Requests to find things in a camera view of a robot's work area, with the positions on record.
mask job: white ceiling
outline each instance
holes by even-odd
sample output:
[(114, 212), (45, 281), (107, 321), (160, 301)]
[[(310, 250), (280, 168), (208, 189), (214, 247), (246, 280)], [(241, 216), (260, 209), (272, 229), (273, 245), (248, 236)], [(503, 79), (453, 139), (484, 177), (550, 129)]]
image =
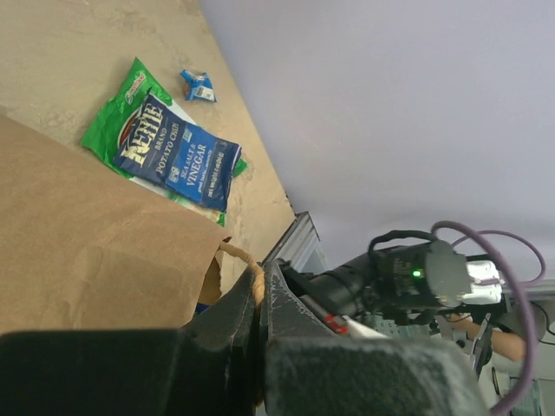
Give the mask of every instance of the white ceiling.
[(439, 219), (518, 232), (555, 261), (554, 2), (202, 3), (332, 264)]

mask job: brown paper bag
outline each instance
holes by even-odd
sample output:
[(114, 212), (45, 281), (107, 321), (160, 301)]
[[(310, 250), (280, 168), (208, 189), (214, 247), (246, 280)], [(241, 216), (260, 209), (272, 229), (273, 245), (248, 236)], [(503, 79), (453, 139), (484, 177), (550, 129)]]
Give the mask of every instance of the brown paper bag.
[(178, 327), (225, 232), (0, 117), (0, 333)]

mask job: red component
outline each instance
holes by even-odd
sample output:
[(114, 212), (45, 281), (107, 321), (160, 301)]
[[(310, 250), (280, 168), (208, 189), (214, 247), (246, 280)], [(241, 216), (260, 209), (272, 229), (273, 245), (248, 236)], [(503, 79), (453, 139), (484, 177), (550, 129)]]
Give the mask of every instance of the red component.
[(344, 325), (339, 325), (336, 321), (335, 321), (335, 317), (333, 315), (327, 315), (324, 320), (326, 321), (326, 323), (328, 324), (328, 326), (330, 328), (332, 328), (334, 331), (336, 331), (339, 335), (345, 335), (347, 334), (348, 330), (347, 327)]

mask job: green chip bag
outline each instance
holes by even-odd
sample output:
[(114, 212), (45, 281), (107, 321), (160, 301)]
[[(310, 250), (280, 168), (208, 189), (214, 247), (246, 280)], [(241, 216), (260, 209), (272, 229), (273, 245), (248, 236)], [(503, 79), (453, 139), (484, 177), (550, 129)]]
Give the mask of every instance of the green chip bag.
[[(147, 96), (149, 90), (151, 94), (168, 105), (177, 115), (196, 124), (191, 117), (173, 101), (171, 95), (167, 93), (156, 79), (154, 79), (139, 58), (135, 58), (127, 77), (120, 86), (118, 94), (109, 100), (96, 115), (96, 118), (81, 140), (81, 146), (92, 150), (104, 164), (110, 166), (120, 175), (132, 179), (133, 182), (143, 185), (188, 209), (196, 211), (220, 225), (224, 225), (224, 213), (197, 206), (177, 195), (175, 192), (155, 186), (145, 180), (133, 178), (132, 175), (123, 172), (112, 163), (112, 159), (116, 155), (120, 144), (129, 135), (134, 118), (139, 112), (140, 105)], [(233, 176), (238, 176), (246, 167), (246, 162), (240, 159), (235, 165)]]

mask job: wire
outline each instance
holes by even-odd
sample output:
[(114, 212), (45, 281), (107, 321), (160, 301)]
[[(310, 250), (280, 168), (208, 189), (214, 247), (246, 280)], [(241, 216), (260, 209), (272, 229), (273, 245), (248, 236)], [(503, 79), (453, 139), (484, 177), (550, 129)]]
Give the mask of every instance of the wire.
[(528, 302), (528, 296), (524, 291), (523, 284), (519, 282), (519, 279), (516, 278), (511, 266), (508, 264), (505, 258), (501, 256), (498, 251), (495, 250), (492, 244), (480, 235), (479, 232), (464, 224), (456, 223), (454, 221), (440, 221), (439, 223), (435, 223), (432, 226), (432, 232), (434, 234), (437, 234), (438, 230), (443, 228), (459, 231), (465, 236), (468, 236), (492, 258), (493, 263), (503, 273), (503, 276), (507, 280), (509, 287), (513, 290), (513, 294), (522, 309), (522, 317), (524, 318), (523, 323), (526, 336), (526, 356), (524, 359), (524, 366), (522, 367), (522, 371), (520, 373), (519, 379), (517, 380), (517, 383), (513, 386), (511, 391), (507, 393), (506, 396), (504, 396), (495, 406), (490, 409), (493, 416), (506, 415), (519, 402), (519, 400), (526, 393), (526, 389), (532, 384), (532, 371), (534, 359), (536, 358), (538, 338), (536, 336), (532, 305)]
[[(526, 247), (528, 247), (530, 250), (532, 250), (532, 252), (536, 255), (536, 257), (538, 258), (539, 261), (539, 274), (533, 278), (532, 280), (527, 280), (524, 282), (520, 282), (520, 284), (522, 284), (522, 286), (524, 286), (525, 288), (529, 288), (531, 286), (535, 286), (536, 284), (538, 284), (539, 282), (541, 282), (542, 280), (544, 280), (544, 276), (545, 276), (545, 259), (544, 257), (541, 255), (541, 253), (539, 252), (539, 250), (532, 244), (530, 243), (528, 240), (526, 240), (525, 238), (521, 237), (521, 236), (517, 236), (516, 234), (513, 234), (511, 232), (508, 231), (500, 231), (500, 230), (483, 230), (483, 231), (478, 231), (478, 234), (480, 234), (481, 236), (485, 236), (485, 235), (491, 235), (491, 236), (503, 236), (503, 237), (509, 237), (512, 238), (513, 240), (517, 240), (520, 241), (523, 245), (525, 245)], [(457, 245), (464, 243), (465, 241), (467, 241), (470, 237), (469, 236), (464, 236), (459, 238), (457, 241), (455, 241), (454, 243), (451, 244), (451, 247), (455, 248)]]
[[(547, 312), (545, 312), (545, 309), (539, 305), (536, 302), (532, 302), (532, 305), (534, 305), (535, 307), (539, 308), (539, 310), (541, 310), (544, 315), (545, 315), (545, 330), (547, 331), (547, 334), (553, 335), (555, 336), (555, 333), (553, 333), (550, 329), (549, 329), (549, 315), (547, 314)], [(542, 340), (538, 340), (540, 344), (545, 344), (545, 345), (552, 345), (555, 346), (554, 342), (547, 342), (547, 341), (542, 341)]]
[(468, 314), (468, 315), (465, 316), (464, 318), (457, 319), (456, 321), (451, 321), (451, 320), (448, 320), (447, 318), (445, 318), (445, 320), (446, 320), (447, 322), (449, 322), (449, 323), (457, 323), (457, 322), (462, 322), (462, 321), (464, 321), (465, 319), (468, 319), (469, 316), (470, 316), (470, 314)]
[(495, 369), (495, 367), (492, 367), (492, 381), (493, 389), (495, 389), (495, 394), (497, 394), (497, 397), (501, 397), (500, 383), (497, 380), (497, 370)]

